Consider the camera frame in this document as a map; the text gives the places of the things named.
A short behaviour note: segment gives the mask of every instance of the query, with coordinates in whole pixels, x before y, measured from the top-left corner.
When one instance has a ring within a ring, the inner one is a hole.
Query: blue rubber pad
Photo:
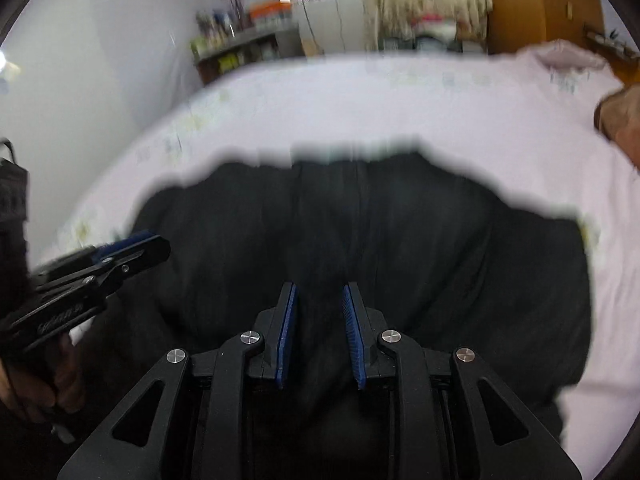
[[[356,309],[347,285],[342,290],[342,312],[344,313],[347,342],[351,354],[351,370],[353,371],[354,379],[358,383],[358,389],[362,390],[367,383],[367,374],[364,369],[364,343],[360,333]]]
[[[284,383],[287,380],[287,375],[289,374],[289,359],[291,356],[291,344],[293,342],[293,329],[296,322],[296,311],[293,307],[296,301],[297,292],[298,290],[296,286],[291,285],[289,301],[287,301],[287,309],[284,313],[282,330],[280,332],[280,339],[278,340],[278,351],[276,353],[276,384],[279,389],[283,389]]]
[[[103,245],[102,247],[98,248],[97,252],[94,254],[94,256],[92,256],[92,261],[94,265],[97,265],[103,259],[111,256],[113,253],[117,253],[118,251],[126,249],[133,244],[137,244],[138,242],[146,240],[147,238],[151,238],[152,236],[155,236],[155,234],[150,231],[140,231],[132,234],[129,238],[125,238],[124,240],[119,240],[117,242],[114,242],[113,244]]]

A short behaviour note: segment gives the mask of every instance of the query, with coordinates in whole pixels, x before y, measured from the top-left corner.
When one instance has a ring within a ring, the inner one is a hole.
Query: bed sheet
[[[593,341],[582,380],[559,400],[565,449],[594,478],[640,410],[640,178],[593,129],[595,105],[620,82],[607,66],[550,71],[544,48],[558,46],[489,58],[323,57],[229,75],[137,140],[43,259],[125,235],[155,190],[197,182],[228,158],[287,166],[298,154],[419,147],[512,205],[579,218]]]

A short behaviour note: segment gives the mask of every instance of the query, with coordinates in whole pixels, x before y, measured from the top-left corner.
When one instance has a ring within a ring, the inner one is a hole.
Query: hand
[[[75,413],[84,406],[84,383],[76,348],[68,334],[57,341],[56,350],[57,358],[52,371],[57,393],[28,371],[0,360],[0,400],[23,420],[44,422],[46,419],[42,409],[51,409],[56,404],[67,413]]]

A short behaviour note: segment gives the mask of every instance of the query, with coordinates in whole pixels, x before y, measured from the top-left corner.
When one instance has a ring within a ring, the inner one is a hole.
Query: bed
[[[585,69],[549,69],[558,57]],[[253,66],[138,139],[90,187],[42,260],[125,235],[155,190],[196,182],[230,156],[286,166],[297,153],[329,159],[419,146],[511,205],[578,218],[593,339],[582,380],[558,401],[564,448],[590,480],[640,411],[640,178],[593,129],[599,99],[620,85],[602,58],[567,43],[514,56],[360,55]]]

